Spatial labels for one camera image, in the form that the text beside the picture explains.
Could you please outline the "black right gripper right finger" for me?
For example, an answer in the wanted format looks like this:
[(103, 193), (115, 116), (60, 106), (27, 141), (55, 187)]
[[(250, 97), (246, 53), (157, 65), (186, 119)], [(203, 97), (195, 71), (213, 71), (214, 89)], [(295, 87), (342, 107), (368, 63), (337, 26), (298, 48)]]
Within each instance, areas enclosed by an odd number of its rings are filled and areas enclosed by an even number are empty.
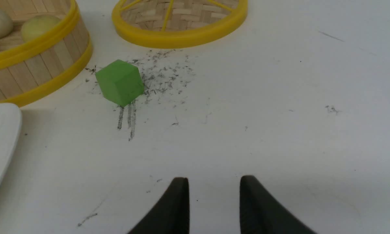
[(242, 234), (314, 234), (279, 203), (253, 175), (240, 180), (240, 231)]

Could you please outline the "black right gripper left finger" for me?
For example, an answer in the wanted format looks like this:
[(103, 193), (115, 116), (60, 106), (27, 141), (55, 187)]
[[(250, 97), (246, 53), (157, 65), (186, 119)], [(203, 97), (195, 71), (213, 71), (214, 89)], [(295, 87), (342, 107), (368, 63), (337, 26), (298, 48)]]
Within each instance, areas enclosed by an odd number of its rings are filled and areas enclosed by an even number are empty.
[(152, 209), (130, 234), (188, 234), (190, 232), (189, 181), (174, 178)]

